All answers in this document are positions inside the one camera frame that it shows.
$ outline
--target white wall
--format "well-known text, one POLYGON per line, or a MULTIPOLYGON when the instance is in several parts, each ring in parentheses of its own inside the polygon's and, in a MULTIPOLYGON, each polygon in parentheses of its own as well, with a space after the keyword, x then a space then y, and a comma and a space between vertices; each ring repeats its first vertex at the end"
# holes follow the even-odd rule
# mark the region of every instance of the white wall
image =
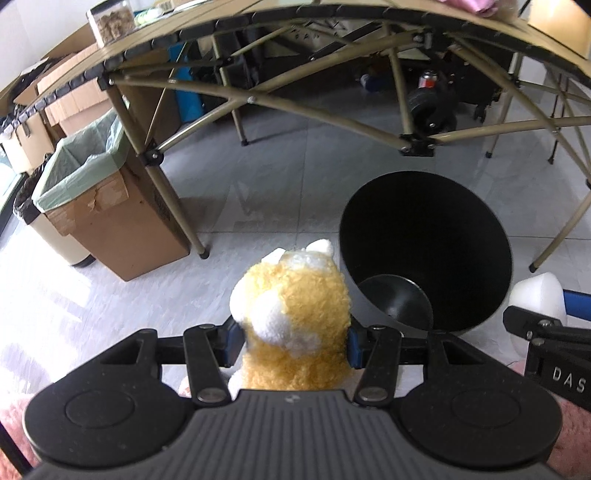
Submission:
MULTIPOLYGON (((100 0, 12 0, 0 11, 0 89, 86 22, 100 0)), ((132 0, 143 9, 154 0, 132 0)))

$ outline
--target beige tabletop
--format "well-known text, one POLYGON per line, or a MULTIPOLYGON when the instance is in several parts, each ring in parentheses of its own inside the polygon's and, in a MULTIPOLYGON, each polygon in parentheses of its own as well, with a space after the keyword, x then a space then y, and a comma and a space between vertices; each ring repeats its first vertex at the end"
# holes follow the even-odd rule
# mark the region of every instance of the beige tabletop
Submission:
POLYGON ((487 18, 480 18, 468 12, 448 7, 445 4, 439 3, 436 0, 341 0, 339 2, 326 2, 319 4, 308 0, 212 0, 200 5, 196 5, 187 10, 173 13, 157 22, 134 31, 126 36, 107 45, 98 50, 88 58, 80 62, 75 68, 66 73, 62 78, 49 88, 53 91, 70 80, 80 76, 89 68, 98 65, 99 63, 125 52, 129 48, 139 46, 147 41, 151 41, 158 37, 174 34, 183 28, 193 27, 195 25, 203 24, 208 21, 215 21, 220 18, 234 17, 241 14, 248 14, 262 11, 272 11, 275 9, 283 9, 286 7, 298 6, 327 6, 327 5, 350 5, 357 7, 381 7, 401 10, 412 10, 425 12, 429 15, 439 17, 449 17, 451 19, 460 20, 457 22, 464 25, 477 25, 480 28, 494 31, 499 34, 508 35, 516 40, 519 40, 529 46, 539 47, 550 52, 550 57, 554 59, 561 59, 575 67, 578 67, 583 75, 591 76, 591 64, 589 60, 576 54, 574 51, 568 49, 558 41, 543 34, 541 31, 530 27, 523 20, 516 20, 513 24, 506 24, 497 20, 487 18))

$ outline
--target trash bin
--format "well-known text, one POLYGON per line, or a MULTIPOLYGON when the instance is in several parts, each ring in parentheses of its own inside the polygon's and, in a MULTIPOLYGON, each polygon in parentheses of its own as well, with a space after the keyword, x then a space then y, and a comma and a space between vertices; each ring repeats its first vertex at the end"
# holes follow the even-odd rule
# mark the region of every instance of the trash bin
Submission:
POLYGON ((24 185, 18 192, 12 211, 30 226, 43 240, 61 256, 69 265, 74 267, 86 267, 95 258, 71 235, 61 236, 31 200, 31 194, 39 182, 43 165, 37 168, 33 174, 25 180, 24 185))
POLYGON ((114 110, 60 140, 32 199, 61 235, 123 280, 189 254, 114 110))
POLYGON ((339 241, 353 316, 406 336, 465 332, 495 312, 511 284, 511 247, 495 214, 435 174, 366 183, 345 207, 339 241))

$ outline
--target beige cylinder bin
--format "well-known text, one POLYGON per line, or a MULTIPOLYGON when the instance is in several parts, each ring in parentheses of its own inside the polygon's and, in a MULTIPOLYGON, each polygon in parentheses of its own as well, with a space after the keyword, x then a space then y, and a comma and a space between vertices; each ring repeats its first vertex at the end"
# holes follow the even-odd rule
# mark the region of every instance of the beige cylinder bin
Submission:
POLYGON ((37 170, 25 181, 14 201, 14 214, 43 238, 69 265, 74 267, 90 265, 95 260, 90 252, 71 235, 61 236, 47 217, 33 204, 31 194, 40 175, 40 171, 37 170))

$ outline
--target round black pad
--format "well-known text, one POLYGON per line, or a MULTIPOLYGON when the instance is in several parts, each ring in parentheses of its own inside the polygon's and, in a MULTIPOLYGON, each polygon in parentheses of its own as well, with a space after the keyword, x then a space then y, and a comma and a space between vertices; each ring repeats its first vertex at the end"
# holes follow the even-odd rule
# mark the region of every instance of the round black pad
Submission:
POLYGON ((451 369, 419 385, 403 399, 400 418, 430 454, 477 470, 546 460, 562 426, 548 392, 489 365, 451 369))
POLYGON ((131 365, 80 374, 47 387, 25 412, 25 431, 42 459, 112 468, 154 455, 181 432, 186 403, 159 380, 136 378, 131 365))
POLYGON ((121 392, 93 390, 72 398, 66 416, 87 429, 104 429, 125 421, 134 412, 134 401, 121 392))

